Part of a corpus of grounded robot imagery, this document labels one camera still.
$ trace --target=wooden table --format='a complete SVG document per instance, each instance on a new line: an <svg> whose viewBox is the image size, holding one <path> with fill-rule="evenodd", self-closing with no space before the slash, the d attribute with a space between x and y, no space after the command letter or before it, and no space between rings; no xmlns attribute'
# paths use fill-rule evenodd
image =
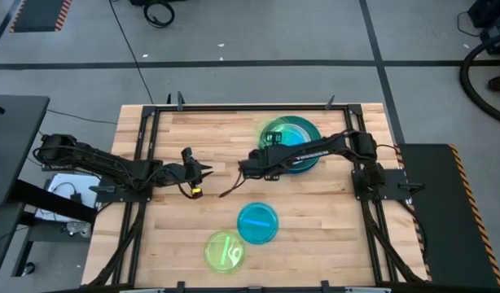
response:
<svg viewBox="0 0 500 293"><path fill-rule="evenodd" d="M141 110L142 106L123 106L112 153L133 158ZM366 129L377 143L392 145L383 105L365 103L362 110ZM187 287L320 286L322 280L331 286L374 285L364 221L350 176L353 165L343 157L325 156L307 173L282 176L279 182L249 180L224 199L217 197L234 184L237 161L256 147L264 124L285 115L310 120L323 136L345 129L343 115L334 111L161 114L155 158L180 163L183 147L192 147L193 156L213 166L214 174L201 185L205 196L199 200L186 199L175 186L155 189L143 226L136 287L175 287L178 281ZM392 149L381 147L378 152L385 168L397 167ZM279 232L265 245L247 244L247 258L237 273L214 273L204 262L205 242L219 230L237 231L236 218L251 202L275 209ZM82 283L95 278L116 249L123 211L124 204L115 203L99 214ZM425 279L410 214L396 202L385 201L384 211L391 243ZM387 280L384 254L377 246ZM125 259L122 280L130 258Z"/></svg>

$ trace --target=gray floor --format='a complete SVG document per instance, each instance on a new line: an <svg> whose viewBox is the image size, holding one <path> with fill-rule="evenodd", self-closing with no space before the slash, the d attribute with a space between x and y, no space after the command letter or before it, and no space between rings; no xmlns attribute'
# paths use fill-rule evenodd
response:
<svg viewBox="0 0 500 293"><path fill-rule="evenodd" d="M0 0L0 23L12 0ZM461 60L479 39L456 30L456 15L472 0L367 0L384 60ZM343 59L372 60L358 0L189 0L175 2L172 27L150 27L128 0L114 3L140 63L162 61ZM465 29L473 29L464 19ZM58 33L9 33L0 63L132 62L107 0L75 0ZM479 59L493 59L486 53ZM500 265L500 123L476 108L458 83L458 68L386 68L407 142L455 144ZM375 67L144 68L156 103L182 91L187 103L384 102ZM500 67L473 68L475 87L500 108L500 94L485 89ZM136 69L0 71L0 94L38 94L50 108L114 121L122 104L149 103ZM44 133L70 133L110 149L113 125L48 113ZM20 177L43 185L52 174L26 162ZM0 273L0 292L42 292L79 285L87 253L82 244L38 243L30 260L38 271L10 279L22 233Z"/></svg>

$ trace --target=cable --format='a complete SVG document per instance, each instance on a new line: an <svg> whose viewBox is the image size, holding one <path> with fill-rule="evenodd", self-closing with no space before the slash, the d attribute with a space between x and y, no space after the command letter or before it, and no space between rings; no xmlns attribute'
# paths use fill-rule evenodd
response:
<svg viewBox="0 0 500 293"><path fill-rule="evenodd" d="M69 116L69 117L72 117L72 118L77 118L77 119L80 119L80 120L83 120L83 121L89 121L89 122L95 122L95 123L105 123L105 124L110 124L110 125L118 125L117 123L111 122L111 121L102 121L102 120L87 119L87 118L82 118L82 117L79 117L79 116L76 116L76 115L73 115L73 114L62 113L62 112L58 112L58 111L51 110L51 109L47 109L47 111L51 112L51 113L63 115L63 116Z"/></svg>
<svg viewBox="0 0 500 293"><path fill-rule="evenodd" d="M463 91L468 96L468 98L478 106L482 111L489 114L494 119L500 121L500 111L489 105L474 89L469 80L469 68L471 67L472 60L488 47L500 42L500 35L493 37L488 41L478 45L474 48L471 53L469 53L463 60L462 67L460 68L460 84L462 85Z"/></svg>
<svg viewBox="0 0 500 293"><path fill-rule="evenodd" d="M113 159L110 159L110 158L106 158L106 157L101 156L101 155L96 155L95 153L92 153L92 152L90 152L90 151L85 151L85 150L79 149L79 148L74 147L74 146L44 146L44 147L38 147L38 148L36 148L36 149L34 149L34 150L33 150L33 157L34 157L35 159L37 159L38 161L40 161L40 160L38 159L38 154L37 154L40 150L49 150L49 149L55 149L55 148L63 148L63 149L69 149L69 150L74 150L74 151L76 150L76 151L80 151L80 152L83 152L83 153L86 153L86 154L92 155L92 156L94 156L94 157L96 157L96 158L100 158L100 159L102 159L102 160L109 160L109 161L113 161L115 164L118 164L120 167L122 167L122 168L124 169L124 171L125 171L125 175L127 175L127 178L129 179L130 184L131 184L131 186L133 187L133 189L134 189L134 190L138 190L138 188L139 188L139 186L136 186L136 185L134 184L134 179L133 179L132 174L131 174L131 173L129 172L129 170L128 170L128 169L127 169L127 168L126 168L126 167L125 167L122 163L120 163L119 161L116 161L116 160L113 160Z"/></svg>
<svg viewBox="0 0 500 293"><path fill-rule="evenodd" d="M178 183L178 189L182 193L182 195L185 195L186 198L188 198L188 199L198 199L198 198L195 198L192 195L189 195L187 192L185 192L184 189L183 189L183 187L182 187L182 185L180 183Z"/></svg>
<svg viewBox="0 0 500 293"><path fill-rule="evenodd" d="M9 235L9 234L14 234L14 233L16 233L16 232L18 232L18 231L20 231L20 230L24 230L24 229L27 229L27 228L29 228L29 226L22 227L22 228L20 228L20 229L14 230L14 231L12 231L12 232L10 232L10 233L6 233L6 234L4 234L4 235L0 236L0 240L2 240L2 238L6 237L6 236L7 236L7 235Z"/></svg>
<svg viewBox="0 0 500 293"><path fill-rule="evenodd" d="M77 169L70 169L69 171L80 172L80 173L84 173L84 174L87 174L87 175L92 175L94 177L97 177L98 180L102 180L102 178L100 176L98 176L97 174L94 174L92 172L88 172L88 171L84 171L84 170L77 170Z"/></svg>
<svg viewBox="0 0 500 293"><path fill-rule="evenodd" d="M460 33L465 33L465 34L467 34L468 36L471 36L471 37L479 37L479 36L483 35L484 33L487 33L490 29L492 29L492 28L493 28L493 25L491 25L491 26L489 26L489 27L487 27L487 28L484 28L484 30L482 30L482 31L481 31L481 33L478 33L478 34L473 34L473 33L469 33L469 32L466 32L466 31L462 30L462 29L460 28L460 16L461 16L462 14L465 14L465 13L467 13L467 11L460 12L460 13L458 13L458 14L456 15L456 28L458 29L458 31L459 31Z"/></svg>
<svg viewBox="0 0 500 293"><path fill-rule="evenodd" d="M38 167L41 167L41 165L35 161L33 161L31 158L27 157L26 159L28 159L31 163L37 165Z"/></svg>
<svg viewBox="0 0 500 293"><path fill-rule="evenodd" d="M38 211L43 215L43 216L49 216L49 215L53 215L53 220L55 221L58 221L56 220L56 214L54 212L46 212L44 211L43 209L39 208Z"/></svg>
<svg viewBox="0 0 500 293"><path fill-rule="evenodd" d="M73 193L75 193L75 194L77 193L77 188L71 182L62 182L62 183L58 184L55 188L53 188L52 192L55 192L59 187L61 187L64 184L69 184L70 186L72 186L72 189L74 190Z"/></svg>
<svg viewBox="0 0 500 293"><path fill-rule="evenodd" d="M389 145L384 145L384 144L379 144L379 145L377 145L377 148L378 148L378 147L389 147L389 148L391 148L391 149L393 149L393 150L395 150L395 151L397 150L397 148L396 148L396 147L394 147L394 146L389 146Z"/></svg>
<svg viewBox="0 0 500 293"><path fill-rule="evenodd" d="M229 190L227 190L227 191L225 191L225 192L221 193L221 194L219 195L219 197L220 197L220 198L223 198L223 197L225 197L225 196L229 195L229 194L230 194L230 192L232 192L232 191L234 191L234 190L236 190L236 189L240 188L240 187L243 185L243 183L245 183L245 182L247 181L247 178L244 178L244 179L243 179L243 181L242 181L240 184L238 184L238 183L239 183L239 180L241 180L241 176L243 176L243 172L239 172L239 176L237 177L237 180L235 181L234 185L233 185L233 186L232 186Z"/></svg>
<svg viewBox="0 0 500 293"><path fill-rule="evenodd" d="M170 20L167 22L162 23L160 20L158 20L155 16L151 15L148 11L149 8L153 5L161 5L165 7L168 11L170 11ZM174 13L174 9L168 4L166 1L163 0L152 0L149 3L145 4L145 7L143 8L143 15L145 16L145 20L153 27L155 28L166 28L168 27L171 23L174 22L174 17L176 14Z"/></svg>
<svg viewBox="0 0 500 293"><path fill-rule="evenodd" d="M133 56L134 62L136 63L136 68L138 69L138 73L139 73L140 78L142 79L143 85L145 85L145 90L147 90L147 94L149 95L149 99L151 100L151 104L154 104L154 100L152 99L151 91L149 90L149 87L147 86L147 83L145 82L145 79L143 78L142 71L139 69L139 64L138 64L138 61L136 60L136 55L133 52L133 48L130 46L129 40L127 40L127 36L125 35L123 28L121 27L120 20L118 19L118 15L116 15L116 11L114 10L114 6L112 5L112 0L109 0L109 5L111 5L111 9L112 9L112 13L114 14L114 18L116 19L116 22L118 23L118 27L120 27L121 34L123 35L123 38L125 39L125 42L127 43L127 46L129 47L130 54Z"/></svg>
<svg viewBox="0 0 500 293"><path fill-rule="evenodd" d="M416 223L419 225L420 228L420 234L422 235L422 242L423 242L423 252L422 252L422 257L424 260L428 258L428 238L426 236L426 232L423 229L423 225L416 216L416 212L414 212L410 207L407 206L407 203L404 200L397 200L397 202L409 213L411 216L413 216L414 220Z"/></svg>

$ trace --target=green plate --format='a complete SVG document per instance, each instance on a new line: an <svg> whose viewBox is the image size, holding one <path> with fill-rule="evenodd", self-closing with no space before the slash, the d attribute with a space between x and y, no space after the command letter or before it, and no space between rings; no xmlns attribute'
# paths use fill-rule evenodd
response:
<svg viewBox="0 0 500 293"><path fill-rule="evenodd" d="M204 260L218 273L233 273L244 260L244 243L231 231L220 231L210 236L204 247Z"/></svg>

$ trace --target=orange and black striped tape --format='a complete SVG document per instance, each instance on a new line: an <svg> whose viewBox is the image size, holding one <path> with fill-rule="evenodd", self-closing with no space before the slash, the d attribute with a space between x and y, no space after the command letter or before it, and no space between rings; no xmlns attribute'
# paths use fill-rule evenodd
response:
<svg viewBox="0 0 500 293"><path fill-rule="evenodd" d="M472 188L469 185L469 181L467 181L467 176L462 166L462 160L458 155L458 149L456 148L456 146L452 144L449 144L449 146L451 148L451 151L453 152L454 159L456 160L456 165L458 167L460 177L462 178L463 186L465 187L465 193L469 198L469 203L471 204L472 213L474 214L475 221L478 224L478 230L480 231L481 239L484 241L485 250L487 251L487 255L489 256L489 261L493 266L494 275L496 276L496 282L498 282L498 285L500 285L500 268L498 267L498 262L496 261L496 257L494 256L493 248L491 247L491 243L489 242L489 236L487 235L487 231L485 230L484 223L481 220L480 211L478 211L475 198L472 195Z"/></svg>
<svg viewBox="0 0 500 293"><path fill-rule="evenodd" d="M13 24L11 25L11 28L9 29L10 33L14 33L15 32L16 21L19 19L20 13L22 12L22 9L24 9L24 5L25 5L26 1L28 1L28 0L24 0L20 4L19 10L16 12L16 15L15 15L15 20L13 20Z"/></svg>
<svg viewBox="0 0 500 293"><path fill-rule="evenodd" d="M19 10L16 12L15 20L13 20L13 24L11 25L10 28L11 33L15 32L16 21L19 19L20 13L22 12L22 9L24 8L26 1L27 0L22 1ZM56 32L60 31L62 29L62 26L64 26L65 19L68 17L69 7L71 6L71 2L72 0L64 0L64 2L62 3L62 7L60 8L60 13L58 14L58 19L56 20L55 23Z"/></svg>
<svg viewBox="0 0 500 293"><path fill-rule="evenodd" d="M64 26L65 19L68 17L69 7L71 6L72 0L64 0L62 3L62 8L60 8L60 13L58 14L58 19L55 24L55 31L59 31Z"/></svg>
<svg viewBox="0 0 500 293"><path fill-rule="evenodd" d="M397 153L398 165L400 167L404 168L404 161L402 160L402 155L400 152L400 148L398 146L395 146L395 152ZM408 204L407 206L414 212L414 206L412 204ZM419 223L416 221L415 218L413 218L413 224L414 224L414 230L416 231L416 238L419 240L420 252L422 253L422 256L423 256L424 247L423 247L422 230L420 229ZM429 270L429 265L426 262L426 260L423 260L423 264L426 268L426 273L428 274L428 281L432 281L431 272Z"/></svg>

